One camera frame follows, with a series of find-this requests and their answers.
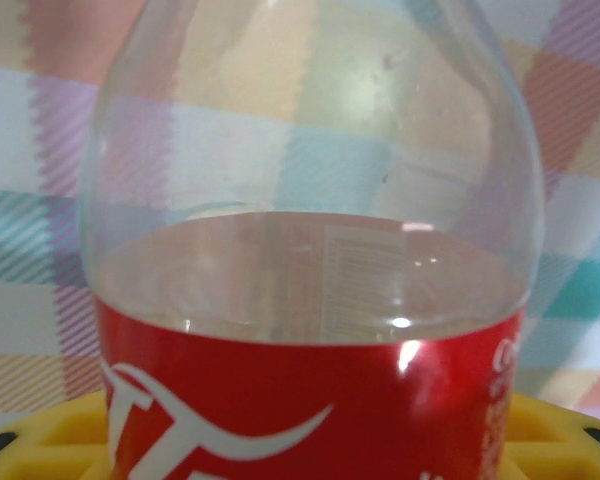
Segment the plaid fabric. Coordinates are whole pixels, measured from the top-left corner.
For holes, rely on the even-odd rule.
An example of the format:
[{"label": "plaid fabric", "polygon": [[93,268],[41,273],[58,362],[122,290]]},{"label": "plaid fabric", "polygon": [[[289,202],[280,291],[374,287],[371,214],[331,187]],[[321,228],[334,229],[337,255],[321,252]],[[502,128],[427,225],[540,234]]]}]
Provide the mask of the plaid fabric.
[{"label": "plaid fabric", "polygon": [[[99,388],[77,168],[96,85],[141,3],[0,1],[0,424]],[[517,389],[600,417],[600,0],[480,3],[545,162],[547,237]]]}]

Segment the red label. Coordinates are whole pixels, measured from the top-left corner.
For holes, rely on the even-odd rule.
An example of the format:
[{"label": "red label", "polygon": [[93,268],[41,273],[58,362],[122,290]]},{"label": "red label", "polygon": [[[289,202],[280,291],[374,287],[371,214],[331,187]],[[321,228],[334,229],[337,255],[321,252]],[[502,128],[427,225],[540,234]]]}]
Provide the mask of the red label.
[{"label": "red label", "polygon": [[443,340],[289,346],[96,306],[115,478],[497,478],[521,314]]}]

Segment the yellow plastic object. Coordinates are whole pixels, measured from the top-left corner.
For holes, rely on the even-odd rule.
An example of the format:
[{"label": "yellow plastic object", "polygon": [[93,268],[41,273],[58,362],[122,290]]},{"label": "yellow plastic object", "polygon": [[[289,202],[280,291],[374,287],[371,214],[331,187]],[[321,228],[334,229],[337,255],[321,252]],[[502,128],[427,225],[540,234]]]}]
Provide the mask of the yellow plastic object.
[{"label": "yellow plastic object", "polygon": [[[600,480],[592,435],[600,420],[515,395],[500,478]],[[102,393],[36,413],[0,430],[0,480],[107,480],[106,439]]]}]

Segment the clear plastic bottle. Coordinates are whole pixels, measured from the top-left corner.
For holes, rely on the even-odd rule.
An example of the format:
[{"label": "clear plastic bottle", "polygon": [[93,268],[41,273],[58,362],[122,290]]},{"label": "clear plastic bottle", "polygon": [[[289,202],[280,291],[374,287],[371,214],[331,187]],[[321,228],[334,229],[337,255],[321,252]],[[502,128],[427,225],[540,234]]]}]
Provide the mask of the clear plastic bottle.
[{"label": "clear plastic bottle", "polygon": [[542,191],[472,1],[148,0],[84,179],[117,478],[496,478]]}]

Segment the pastel plaid background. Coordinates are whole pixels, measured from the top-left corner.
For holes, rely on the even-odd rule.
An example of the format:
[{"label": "pastel plaid background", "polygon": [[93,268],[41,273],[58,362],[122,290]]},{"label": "pastel plaid background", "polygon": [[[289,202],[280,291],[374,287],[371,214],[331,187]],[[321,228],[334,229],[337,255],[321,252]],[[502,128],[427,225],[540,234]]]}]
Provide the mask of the pastel plaid background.
[{"label": "pastel plaid background", "polygon": [[[141,3],[0,0],[0,424],[99,388],[77,168],[97,85]],[[545,163],[517,389],[600,417],[600,0],[480,3]]]}]

